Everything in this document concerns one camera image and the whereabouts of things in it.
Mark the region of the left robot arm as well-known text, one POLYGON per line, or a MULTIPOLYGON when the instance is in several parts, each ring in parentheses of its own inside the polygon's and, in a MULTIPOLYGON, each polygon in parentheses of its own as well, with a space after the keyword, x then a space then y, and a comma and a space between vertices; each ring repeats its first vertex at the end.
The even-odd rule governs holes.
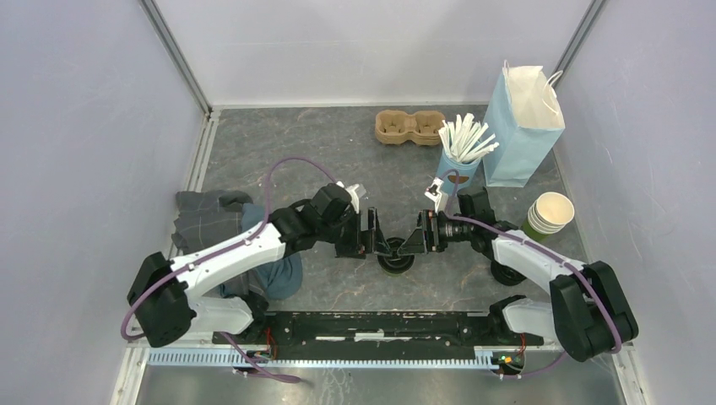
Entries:
POLYGON ((160 252, 145 257, 127 294, 127 316, 142 329, 137 337, 152 348, 170 345, 188 332, 228 332, 256 343, 265 333, 264 319, 242 297, 212 298, 210 290, 318 242, 333 245, 337 257, 393 257, 375 208, 368 209, 368 228, 361 229, 364 193, 360 184, 329 183, 313 198, 279 208, 262 223, 207 249, 172 259, 160 252))

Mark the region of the black plastic cup lid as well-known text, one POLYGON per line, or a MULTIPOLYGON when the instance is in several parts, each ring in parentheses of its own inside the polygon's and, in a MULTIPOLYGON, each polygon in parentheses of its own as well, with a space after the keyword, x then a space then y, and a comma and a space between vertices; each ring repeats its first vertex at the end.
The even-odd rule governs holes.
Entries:
POLYGON ((389 256, 378 256, 377 262, 384 272, 389 275, 400 275, 407 272, 415 262, 414 255, 399 255, 398 248, 405 242, 405 239, 391 237, 387 239, 391 249, 389 256))

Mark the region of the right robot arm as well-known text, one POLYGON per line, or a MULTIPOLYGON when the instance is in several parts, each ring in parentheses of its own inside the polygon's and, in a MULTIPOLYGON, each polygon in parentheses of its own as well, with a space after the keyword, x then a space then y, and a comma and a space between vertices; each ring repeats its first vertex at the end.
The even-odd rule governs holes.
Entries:
POLYGON ((468 242, 489 259, 498 283, 514 286, 529 280, 549 295, 547 302, 515 295, 492 305, 487 331, 494 342, 509 344, 526 333, 558 343, 570 357, 584 362, 616 353, 638 337, 637 319, 609 264, 563 256, 515 225, 497 220, 485 188, 458 192, 456 214, 440 206, 447 199, 444 192, 432 186, 426 194, 437 206, 420 212, 413 234, 393 246, 393 259, 443 252, 451 243, 468 242))

